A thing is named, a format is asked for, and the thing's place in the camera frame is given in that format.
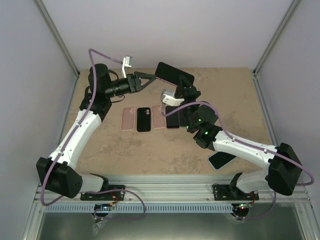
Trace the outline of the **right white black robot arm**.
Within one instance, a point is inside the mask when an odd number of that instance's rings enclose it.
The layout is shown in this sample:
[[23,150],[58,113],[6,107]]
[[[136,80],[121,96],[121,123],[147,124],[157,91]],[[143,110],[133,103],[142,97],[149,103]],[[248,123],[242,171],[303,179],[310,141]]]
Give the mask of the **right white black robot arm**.
[[222,152],[247,160],[261,168],[252,173],[237,173],[230,185],[229,193],[236,200],[248,193],[272,189],[276,193],[293,194],[302,173],[301,162],[293,148],[281,143],[279,146],[254,142],[216,125],[218,113],[207,102],[197,102],[201,92],[183,75],[179,77],[174,97],[182,99],[180,104],[186,130],[203,149]]

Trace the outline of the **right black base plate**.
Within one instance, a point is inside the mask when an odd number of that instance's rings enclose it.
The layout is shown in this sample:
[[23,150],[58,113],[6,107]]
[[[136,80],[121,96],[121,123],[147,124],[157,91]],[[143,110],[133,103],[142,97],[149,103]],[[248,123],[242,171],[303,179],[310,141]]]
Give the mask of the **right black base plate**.
[[260,199],[257,192],[245,193],[237,187],[230,188],[228,184],[214,183],[211,190],[215,201],[257,201]]

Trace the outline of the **phone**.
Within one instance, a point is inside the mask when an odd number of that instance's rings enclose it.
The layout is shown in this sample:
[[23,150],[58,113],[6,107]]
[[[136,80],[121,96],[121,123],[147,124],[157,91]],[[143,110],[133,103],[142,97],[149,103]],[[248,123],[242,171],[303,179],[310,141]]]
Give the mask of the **phone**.
[[209,163],[215,170],[220,170],[236,158],[235,155],[217,151],[208,157]]
[[194,83],[195,77],[183,70],[175,68],[164,62],[159,62],[155,70],[155,76],[167,83],[178,86],[180,76],[184,76],[191,84]]
[[186,114],[184,110],[179,110],[178,112],[179,115],[179,125],[182,128],[186,128],[187,127],[187,121],[186,121]]

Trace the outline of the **right small circuit board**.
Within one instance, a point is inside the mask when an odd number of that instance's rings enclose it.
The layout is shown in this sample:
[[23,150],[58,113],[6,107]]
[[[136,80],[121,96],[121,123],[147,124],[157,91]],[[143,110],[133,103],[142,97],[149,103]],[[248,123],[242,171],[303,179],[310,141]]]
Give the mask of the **right small circuit board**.
[[241,210],[243,210],[243,209],[249,209],[249,208],[251,208],[252,207],[252,203],[240,203],[240,204],[237,204],[236,206],[235,206],[235,208],[236,209],[241,209]]

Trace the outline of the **black phone case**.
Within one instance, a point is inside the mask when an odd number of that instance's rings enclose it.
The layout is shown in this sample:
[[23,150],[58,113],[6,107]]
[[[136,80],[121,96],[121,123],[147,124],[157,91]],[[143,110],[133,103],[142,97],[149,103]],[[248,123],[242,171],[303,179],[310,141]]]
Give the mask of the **black phone case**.
[[137,109],[136,129],[138,132],[151,131],[151,109],[149,107],[139,107]]

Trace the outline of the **small circuit board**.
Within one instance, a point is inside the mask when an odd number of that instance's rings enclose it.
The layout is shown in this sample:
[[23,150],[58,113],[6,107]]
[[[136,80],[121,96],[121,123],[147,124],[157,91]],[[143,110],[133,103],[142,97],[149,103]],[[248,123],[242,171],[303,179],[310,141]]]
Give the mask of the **small circuit board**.
[[240,203],[240,204],[237,204],[236,206],[235,206],[235,208],[236,209],[241,209],[241,210],[243,210],[243,209],[249,209],[249,208],[251,208],[252,207],[252,203]]
[[95,204],[93,209],[94,209],[95,212],[110,212],[116,206],[117,206],[117,204],[115,202],[102,203],[102,204]]

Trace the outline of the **left aluminium corner post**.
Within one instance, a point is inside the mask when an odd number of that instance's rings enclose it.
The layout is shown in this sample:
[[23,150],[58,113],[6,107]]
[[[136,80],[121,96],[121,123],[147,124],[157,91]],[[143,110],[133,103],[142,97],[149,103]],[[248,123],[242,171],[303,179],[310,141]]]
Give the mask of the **left aluminium corner post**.
[[72,69],[75,76],[78,78],[80,75],[80,71],[78,70],[62,36],[60,35],[58,28],[56,27],[52,17],[50,16],[50,13],[49,13],[47,7],[45,6],[45,4],[42,0],[34,0],[33,2],[35,3],[43,20],[45,21],[48,29],[50,30],[55,42],[57,43],[58,47],[62,51],[62,54],[64,55],[68,65]]

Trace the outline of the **left small circuit board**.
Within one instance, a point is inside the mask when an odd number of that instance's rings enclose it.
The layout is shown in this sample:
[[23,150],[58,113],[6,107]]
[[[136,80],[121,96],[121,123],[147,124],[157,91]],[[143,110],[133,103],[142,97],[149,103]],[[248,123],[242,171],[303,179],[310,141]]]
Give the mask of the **left small circuit board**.
[[95,212],[110,212],[116,206],[117,206],[117,204],[115,202],[102,203],[102,204],[95,204],[93,209],[94,209]]

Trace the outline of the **aluminium corner post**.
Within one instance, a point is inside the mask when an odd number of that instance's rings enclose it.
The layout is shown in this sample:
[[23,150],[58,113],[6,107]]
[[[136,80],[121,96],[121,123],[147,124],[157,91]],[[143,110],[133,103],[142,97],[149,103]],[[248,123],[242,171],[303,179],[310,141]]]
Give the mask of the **aluminium corner post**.
[[68,65],[72,69],[75,76],[78,78],[80,75],[80,71],[78,70],[62,36],[60,35],[58,28],[56,27],[52,17],[50,16],[50,13],[49,13],[47,7],[45,6],[45,4],[42,0],[34,0],[33,2],[35,3],[43,20],[45,21],[48,29],[50,30],[55,42],[57,43],[58,47],[62,51],[62,54],[64,55]]
[[262,69],[264,63],[272,53],[275,48],[277,42],[281,38],[282,34],[285,32],[287,26],[289,25],[291,19],[293,18],[295,12],[298,10],[302,0],[293,0],[289,5],[287,11],[285,12],[283,18],[281,19],[278,27],[276,28],[272,38],[270,39],[266,49],[264,50],[261,58],[259,59],[256,67],[253,69],[252,73],[254,77],[257,77],[260,70]]

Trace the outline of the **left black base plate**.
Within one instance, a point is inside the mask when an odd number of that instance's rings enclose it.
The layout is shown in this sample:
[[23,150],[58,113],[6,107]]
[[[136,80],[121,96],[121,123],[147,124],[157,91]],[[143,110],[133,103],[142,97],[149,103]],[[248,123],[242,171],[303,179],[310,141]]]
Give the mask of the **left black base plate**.
[[109,190],[121,190],[121,191],[113,191],[103,194],[91,194],[91,193],[82,193],[80,196],[81,201],[123,201],[125,192],[124,185],[108,185],[103,186],[100,192],[109,191]]

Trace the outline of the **right aluminium corner post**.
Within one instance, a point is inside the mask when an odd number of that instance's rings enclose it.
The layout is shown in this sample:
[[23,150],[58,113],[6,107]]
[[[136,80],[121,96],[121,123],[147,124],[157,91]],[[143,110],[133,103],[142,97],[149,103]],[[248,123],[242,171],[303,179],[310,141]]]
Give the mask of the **right aluminium corner post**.
[[293,0],[289,5],[287,11],[285,12],[283,18],[281,19],[278,27],[276,28],[272,38],[270,39],[266,49],[264,50],[261,58],[259,59],[256,67],[253,69],[252,73],[254,77],[257,77],[260,70],[262,69],[264,63],[272,53],[275,48],[277,42],[281,38],[282,34],[285,32],[287,26],[289,25],[291,19],[293,18],[295,12],[298,10],[302,0]]

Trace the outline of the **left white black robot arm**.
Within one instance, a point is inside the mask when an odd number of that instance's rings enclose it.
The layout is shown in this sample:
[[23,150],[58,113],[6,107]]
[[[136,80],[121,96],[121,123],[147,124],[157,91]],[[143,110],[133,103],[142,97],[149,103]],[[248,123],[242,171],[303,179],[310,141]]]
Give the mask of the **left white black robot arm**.
[[108,197],[110,188],[104,184],[104,177],[76,172],[79,156],[112,107],[112,98],[140,92],[156,80],[154,74],[139,71],[115,80],[111,79],[111,74],[112,71],[103,63],[90,68],[89,85],[85,88],[72,127],[50,156],[41,157],[36,163],[43,190],[70,199],[83,192],[92,192],[99,200]]

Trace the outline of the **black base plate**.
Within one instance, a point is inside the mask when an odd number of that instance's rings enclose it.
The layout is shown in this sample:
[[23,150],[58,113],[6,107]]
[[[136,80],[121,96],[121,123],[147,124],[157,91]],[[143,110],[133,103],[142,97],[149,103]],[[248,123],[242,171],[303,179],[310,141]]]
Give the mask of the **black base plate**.
[[123,201],[125,192],[124,185],[108,185],[103,186],[100,192],[109,191],[109,190],[121,190],[121,191],[113,191],[103,194],[91,194],[91,193],[82,193],[80,196],[81,201]]
[[211,190],[215,201],[257,201],[260,199],[257,192],[245,193],[237,187],[230,188],[228,184],[214,183]]

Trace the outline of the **light pink phone case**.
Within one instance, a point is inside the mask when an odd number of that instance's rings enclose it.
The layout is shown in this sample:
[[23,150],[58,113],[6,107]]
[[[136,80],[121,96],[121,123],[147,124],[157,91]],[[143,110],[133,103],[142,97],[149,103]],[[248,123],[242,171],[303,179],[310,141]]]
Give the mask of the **light pink phone case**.
[[162,105],[153,105],[151,107],[152,127],[154,129],[163,129],[166,125],[166,118],[162,115]]

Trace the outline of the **clear plastic bag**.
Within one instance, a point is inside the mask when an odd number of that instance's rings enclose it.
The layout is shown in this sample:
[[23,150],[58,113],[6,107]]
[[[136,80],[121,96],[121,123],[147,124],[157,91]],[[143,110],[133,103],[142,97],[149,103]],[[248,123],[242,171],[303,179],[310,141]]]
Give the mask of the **clear plastic bag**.
[[92,235],[96,236],[99,231],[106,225],[107,219],[103,219],[102,217],[95,217],[94,224],[92,225]]

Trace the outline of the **black smartphone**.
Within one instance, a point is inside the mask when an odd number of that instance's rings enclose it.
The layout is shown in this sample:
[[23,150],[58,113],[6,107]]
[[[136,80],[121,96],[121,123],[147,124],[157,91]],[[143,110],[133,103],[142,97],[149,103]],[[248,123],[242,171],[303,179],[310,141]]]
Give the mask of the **black smartphone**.
[[[165,107],[165,113],[168,114],[177,108],[178,108],[177,106],[167,105]],[[180,120],[179,120],[179,113],[178,112],[175,112],[175,113],[171,114],[170,116],[167,116],[165,118],[165,120],[166,120],[166,128],[167,129],[178,129],[180,127]]]

